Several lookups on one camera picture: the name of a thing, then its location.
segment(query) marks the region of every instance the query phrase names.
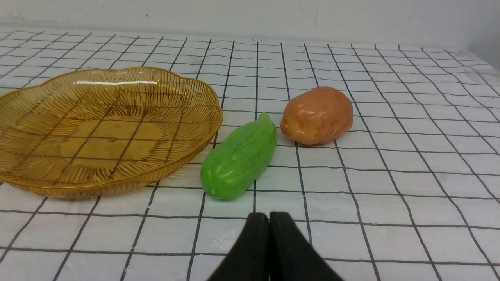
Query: basket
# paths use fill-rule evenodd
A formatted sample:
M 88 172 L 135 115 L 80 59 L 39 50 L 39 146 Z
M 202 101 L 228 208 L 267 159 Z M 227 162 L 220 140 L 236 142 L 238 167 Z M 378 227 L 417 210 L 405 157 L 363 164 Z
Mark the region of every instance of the basket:
M 0 97 L 0 112 L 0 180 L 56 198 L 156 182 L 223 120 L 212 87 L 155 67 L 66 73 Z

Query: green cucumber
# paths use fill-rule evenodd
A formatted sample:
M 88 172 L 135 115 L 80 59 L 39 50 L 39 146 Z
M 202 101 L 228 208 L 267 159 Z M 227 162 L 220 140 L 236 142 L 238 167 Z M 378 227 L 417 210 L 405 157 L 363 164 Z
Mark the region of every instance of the green cucumber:
M 265 112 L 235 129 L 203 162 L 203 191 L 221 200 L 241 196 L 273 159 L 276 138 L 276 126 Z

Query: basket rim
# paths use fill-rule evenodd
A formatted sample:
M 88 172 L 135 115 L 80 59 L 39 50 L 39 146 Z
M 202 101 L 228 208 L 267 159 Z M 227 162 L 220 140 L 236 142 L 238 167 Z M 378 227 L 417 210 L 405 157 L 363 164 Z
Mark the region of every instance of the basket rim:
M 213 126 L 212 129 L 209 131 L 209 133 L 206 134 L 206 139 L 203 138 L 201 141 L 198 142 L 197 145 L 193 146 L 190 150 L 188 150 L 183 157 L 177 159 L 176 161 L 169 162 L 168 164 L 164 163 L 164 164 L 162 164 L 162 165 L 160 165 L 158 167 L 155 167 L 153 169 L 149 169 L 149 170 L 143 171 L 141 173 L 132 174 L 132 175 L 129 175 L 129 176 L 126 176 L 126 177 L 122 177 L 122 178 L 119 178 L 119 179 L 110 179 L 110 180 L 101 181 L 101 182 L 97 182 L 97 183 L 91 183 L 91 184 L 87 184 L 87 183 L 74 184 L 74 185 L 71 185 L 71 186 L 27 184 L 27 182 L 25 182 L 25 181 L 18 181 L 18 180 L 15 180 L 14 178 L 11 178 L 9 176 L 4 176 L 4 175 L 1 175 L 1 174 L 0 174 L 0 180 L 4 181 L 5 183 L 8 183 L 8 184 L 17 185 L 17 186 L 21 186 L 21 187 L 25 187 L 25 188 L 30 188 L 30 189 L 33 189 L 33 190 L 69 190 L 69 189 L 82 189 L 82 188 L 96 188 L 96 187 L 101 187 L 101 186 L 107 186 L 107 185 L 110 185 L 110 184 L 116 184 L 116 183 L 119 183 L 119 182 L 126 182 L 126 181 L 132 180 L 134 178 L 139 178 L 139 177 L 145 176 L 147 174 L 155 173 L 155 172 L 157 172 L 157 171 L 159 171 L 161 169 L 164 169 L 164 168 L 166 168 L 168 166 L 171 166 L 171 165 L 173 165 L 175 163 L 178 163 L 178 162 L 184 160 L 191 153 L 193 153 L 194 151 L 196 151 L 197 149 L 199 149 L 201 146 L 203 146 L 204 143 L 208 139 L 212 138 L 213 135 L 219 130 L 219 128 L 222 125 L 223 119 L 224 119 L 224 112 L 223 112 L 221 106 L 219 105 L 219 97 L 217 96 L 217 93 L 216 93 L 216 91 L 214 90 L 214 88 L 212 86 L 210 86 L 208 83 L 206 83 L 206 82 L 204 82 L 202 80 L 199 80 L 199 79 L 196 79 L 196 78 L 190 78 L 190 77 L 183 77 L 183 76 L 180 76 L 179 74 L 177 74 L 175 72 L 172 72 L 170 70 L 159 68 L 159 67 L 154 67 L 154 66 L 134 66 L 134 67 L 126 67 L 126 68 L 120 68 L 120 69 L 99 69 L 99 68 L 96 68 L 96 69 L 75 70 L 75 71 L 63 73 L 63 74 L 58 75 L 56 77 L 50 78 L 49 80 L 47 80 L 47 81 L 45 81 L 45 82 L 43 82 L 43 83 L 41 83 L 39 85 L 34 85 L 34 86 L 30 86 L 30 87 L 19 88 L 19 89 L 10 91 L 10 92 L 8 92 L 8 93 L 0 96 L 0 102 L 3 99 L 5 99 L 5 98 L 7 98 L 7 97 L 9 97 L 11 95 L 16 95 L 16 94 L 19 94 L 19 93 L 21 93 L 23 91 L 30 90 L 30 89 L 41 88 L 41 87 L 45 86 L 46 84 L 48 84 L 50 82 L 53 82 L 55 80 L 58 80 L 58 79 L 60 79 L 62 77 L 66 77 L 66 76 L 73 76 L 73 75 L 76 75 L 76 74 L 79 74 L 79 73 L 85 73 L 85 72 L 117 73 L 117 72 L 126 72 L 126 71 L 131 71 L 131 70 L 138 70 L 138 69 L 149 69 L 149 70 L 158 70 L 158 71 L 161 71 L 161 72 L 166 72 L 168 74 L 171 74 L 171 75 L 174 75 L 174 76 L 178 77 L 180 80 L 194 81 L 194 82 L 202 83 L 202 84 L 204 84 L 205 86 L 208 87 L 208 89 L 212 93 L 213 98 L 215 100 L 217 100 L 217 103 L 215 104 L 215 106 L 216 106 L 216 108 L 217 108 L 217 110 L 219 112 L 219 115 L 218 115 L 219 118 L 218 118 L 218 122 L 215 124 L 215 126 Z

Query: brown potato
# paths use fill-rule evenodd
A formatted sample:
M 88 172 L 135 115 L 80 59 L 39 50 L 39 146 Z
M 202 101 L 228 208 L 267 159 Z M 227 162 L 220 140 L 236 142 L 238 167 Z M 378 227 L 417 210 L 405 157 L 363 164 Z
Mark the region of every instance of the brown potato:
M 325 145 L 353 126 L 353 105 L 339 90 L 317 87 L 292 98 L 281 119 L 281 131 L 307 146 Z

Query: toy vegetable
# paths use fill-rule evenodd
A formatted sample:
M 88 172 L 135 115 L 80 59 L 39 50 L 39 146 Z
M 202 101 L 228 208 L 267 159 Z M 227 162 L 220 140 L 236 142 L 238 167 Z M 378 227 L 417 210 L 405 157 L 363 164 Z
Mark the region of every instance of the toy vegetable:
M 292 98 L 281 120 L 281 131 L 307 146 L 325 145 L 353 126 L 353 105 L 339 90 L 322 86 Z
M 276 138 L 276 126 L 267 113 L 234 130 L 203 162 L 203 191 L 222 200 L 241 196 L 273 159 Z

